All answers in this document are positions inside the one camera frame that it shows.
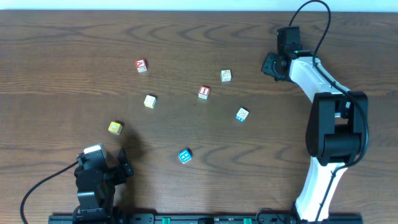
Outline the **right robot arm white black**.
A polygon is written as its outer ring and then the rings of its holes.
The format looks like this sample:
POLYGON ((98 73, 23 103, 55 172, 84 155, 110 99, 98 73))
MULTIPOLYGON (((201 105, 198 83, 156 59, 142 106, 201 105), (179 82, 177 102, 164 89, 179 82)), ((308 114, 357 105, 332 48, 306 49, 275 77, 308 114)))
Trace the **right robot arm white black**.
POLYGON ((267 54, 261 70, 297 84, 312 103, 305 133, 310 167, 284 223, 362 223, 360 214, 330 213, 329 206, 342 175, 366 147, 366 94, 340 85, 311 50, 304 50, 297 26, 277 30, 277 52, 267 54))

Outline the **red letter I block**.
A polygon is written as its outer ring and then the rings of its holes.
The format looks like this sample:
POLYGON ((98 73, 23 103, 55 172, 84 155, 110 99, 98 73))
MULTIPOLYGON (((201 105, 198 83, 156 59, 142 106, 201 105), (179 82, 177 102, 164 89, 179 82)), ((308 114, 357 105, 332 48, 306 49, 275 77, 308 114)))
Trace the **red letter I block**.
POLYGON ((210 87, 208 86, 201 86, 199 91, 198 91, 198 97, 204 100, 208 99, 208 96, 210 94, 210 87))

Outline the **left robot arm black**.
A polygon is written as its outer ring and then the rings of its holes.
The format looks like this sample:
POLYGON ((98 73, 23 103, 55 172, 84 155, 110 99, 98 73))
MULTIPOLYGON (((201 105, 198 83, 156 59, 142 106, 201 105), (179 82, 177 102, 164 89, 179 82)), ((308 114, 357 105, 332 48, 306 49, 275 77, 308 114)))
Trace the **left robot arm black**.
POLYGON ((118 154, 118 164, 108 167, 102 150, 81 153, 75 169, 79 211, 73 213, 73 223, 124 223, 125 216, 114 206, 116 186, 134 175, 124 149, 118 154))

